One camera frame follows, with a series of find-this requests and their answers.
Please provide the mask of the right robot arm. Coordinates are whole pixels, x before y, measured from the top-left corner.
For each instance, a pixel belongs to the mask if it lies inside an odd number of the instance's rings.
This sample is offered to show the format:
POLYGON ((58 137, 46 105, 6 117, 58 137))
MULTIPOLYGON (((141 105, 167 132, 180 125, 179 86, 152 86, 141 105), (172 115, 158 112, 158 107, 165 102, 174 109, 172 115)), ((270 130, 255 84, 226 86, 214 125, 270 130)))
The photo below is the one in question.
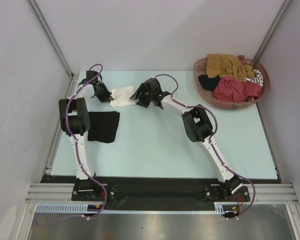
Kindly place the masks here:
POLYGON ((162 110, 171 111, 181 117, 187 137, 203 150, 217 174, 217 180, 224 195, 233 196, 243 186, 240 177, 231 170, 217 146, 214 138, 217 128, 213 128, 207 108, 202 105, 190 106, 179 102, 172 93, 162 90, 155 77, 141 83, 130 99, 144 108, 152 103, 162 110))

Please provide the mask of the white tank top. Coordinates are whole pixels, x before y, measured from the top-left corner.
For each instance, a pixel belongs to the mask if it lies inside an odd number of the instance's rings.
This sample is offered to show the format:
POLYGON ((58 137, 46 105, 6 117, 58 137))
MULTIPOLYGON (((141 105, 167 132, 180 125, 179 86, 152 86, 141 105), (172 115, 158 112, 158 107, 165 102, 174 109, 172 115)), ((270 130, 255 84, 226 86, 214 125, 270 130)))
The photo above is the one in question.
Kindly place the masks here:
POLYGON ((136 105, 136 101, 130 99, 134 93, 132 85, 112 89, 111 96, 113 100, 110 101, 110 106, 112 108, 123 108, 136 105))

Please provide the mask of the black tank top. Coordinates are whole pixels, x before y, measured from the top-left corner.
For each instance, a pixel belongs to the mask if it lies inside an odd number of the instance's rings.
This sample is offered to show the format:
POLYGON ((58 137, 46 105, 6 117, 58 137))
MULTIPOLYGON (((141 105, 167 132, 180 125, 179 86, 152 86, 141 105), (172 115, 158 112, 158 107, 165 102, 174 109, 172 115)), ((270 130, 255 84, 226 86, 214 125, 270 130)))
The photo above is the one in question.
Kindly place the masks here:
POLYGON ((120 121, 120 113, 117 111, 89 112, 90 129, 88 141, 113 143, 116 138, 120 121))

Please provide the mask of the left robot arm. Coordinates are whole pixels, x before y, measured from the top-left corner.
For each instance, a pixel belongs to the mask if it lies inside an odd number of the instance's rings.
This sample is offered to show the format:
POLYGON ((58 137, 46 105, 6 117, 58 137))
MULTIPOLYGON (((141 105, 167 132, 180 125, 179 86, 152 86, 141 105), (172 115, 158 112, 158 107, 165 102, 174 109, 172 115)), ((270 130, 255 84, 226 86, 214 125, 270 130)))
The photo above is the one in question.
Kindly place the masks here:
POLYGON ((86 144, 91 120, 86 100, 93 97, 97 97, 101 102, 108 102, 111 94, 102 82, 101 72, 89 69, 85 78, 78 84, 77 90, 58 102, 60 127, 69 137, 76 163, 72 201, 107 200, 107 190, 97 181, 94 166, 89 163, 87 157, 86 144))

